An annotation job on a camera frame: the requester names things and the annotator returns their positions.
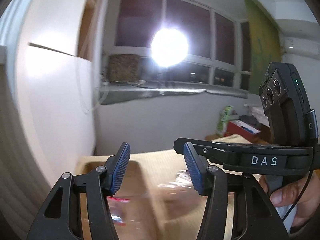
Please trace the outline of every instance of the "window pane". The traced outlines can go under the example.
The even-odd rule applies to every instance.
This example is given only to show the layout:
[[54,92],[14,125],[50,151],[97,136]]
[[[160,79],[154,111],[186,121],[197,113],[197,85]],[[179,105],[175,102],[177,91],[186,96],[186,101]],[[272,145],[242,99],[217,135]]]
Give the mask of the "window pane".
[[241,85],[240,85],[241,89],[249,90],[249,79],[250,79],[250,75],[241,74]]
[[141,58],[140,60],[140,74],[141,80],[155,81],[158,80],[160,73],[159,65],[151,58]]
[[162,0],[121,0],[116,46],[150,47],[161,9]]
[[172,67],[172,77],[174,81],[208,84],[209,67],[181,62]]
[[250,40],[250,29],[249,23],[241,23],[242,29],[242,50],[243,50],[243,60],[242,60],[242,70],[250,71],[251,67],[251,40]]
[[216,60],[235,64],[235,31],[232,21],[220,14],[216,18]]
[[167,0],[166,26],[184,33],[189,43],[189,54],[211,56],[210,12],[181,0]]
[[214,70],[214,85],[232,87],[234,73],[216,68]]
[[[146,81],[156,81],[160,76],[161,67],[153,59],[142,58],[140,68],[140,79]],[[172,66],[166,76],[177,82],[205,83],[209,82],[209,67],[198,64],[181,62]]]

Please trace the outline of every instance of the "metal screw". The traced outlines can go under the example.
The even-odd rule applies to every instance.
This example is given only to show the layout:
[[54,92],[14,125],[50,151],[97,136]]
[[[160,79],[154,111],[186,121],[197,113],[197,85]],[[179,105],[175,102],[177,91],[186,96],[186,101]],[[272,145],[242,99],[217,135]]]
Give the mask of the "metal screw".
[[97,171],[97,172],[103,172],[105,169],[106,169],[105,166],[98,166],[98,167],[96,167],[96,171]]
[[218,170],[218,167],[215,166],[215,165],[209,165],[209,166],[208,166],[208,170],[209,170],[209,171],[212,171],[212,172],[215,172],[215,171]]
[[65,173],[62,174],[61,177],[62,177],[63,179],[67,179],[67,178],[69,178],[70,176],[71,176],[71,174],[70,174],[69,172],[65,172]]

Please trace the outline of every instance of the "red box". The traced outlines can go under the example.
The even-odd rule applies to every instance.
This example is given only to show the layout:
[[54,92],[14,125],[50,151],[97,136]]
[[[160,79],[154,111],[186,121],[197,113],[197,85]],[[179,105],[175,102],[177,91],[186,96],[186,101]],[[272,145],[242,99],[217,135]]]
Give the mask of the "red box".
[[238,134],[247,139],[249,142],[255,143],[259,139],[260,131],[244,122],[234,120],[228,122],[225,136],[229,136],[232,134]]

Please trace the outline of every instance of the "plastic bag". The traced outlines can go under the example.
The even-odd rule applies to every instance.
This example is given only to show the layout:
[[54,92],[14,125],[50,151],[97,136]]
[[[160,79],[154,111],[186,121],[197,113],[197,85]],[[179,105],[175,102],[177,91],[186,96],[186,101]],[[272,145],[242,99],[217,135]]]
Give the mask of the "plastic bag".
[[125,204],[129,203],[130,199],[107,196],[107,200],[113,223],[116,225],[125,226]]
[[157,186],[160,190],[159,197],[166,206],[169,220],[191,212],[200,204],[201,197],[194,190],[187,170],[179,171],[175,181]]

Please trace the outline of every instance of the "black cable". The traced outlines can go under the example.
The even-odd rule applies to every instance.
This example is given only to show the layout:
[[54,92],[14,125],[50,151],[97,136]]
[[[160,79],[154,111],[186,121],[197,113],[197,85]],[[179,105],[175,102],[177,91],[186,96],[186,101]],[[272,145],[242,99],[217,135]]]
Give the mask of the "black cable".
[[289,208],[289,210],[287,211],[287,213],[284,215],[283,219],[282,219],[282,222],[285,221],[285,219],[287,218],[287,216],[289,216],[290,212],[292,211],[292,209],[297,205],[297,203],[299,202],[300,198],[302,197],[303,193],[305,192],[306,188],[308,187],[309,185],[309,182],[311,180],[311,177],[312,177],[312,173],[313,173],[313,170],[310,171],[309,175],[308,175],[308,178],[307,178],[307,181],[306,183],[304,184],[303,188],[302,188],[302,191],[300,192],[299,196],[297,197],[297,199],[295,200],[295,202],[292,204],[291,208]]

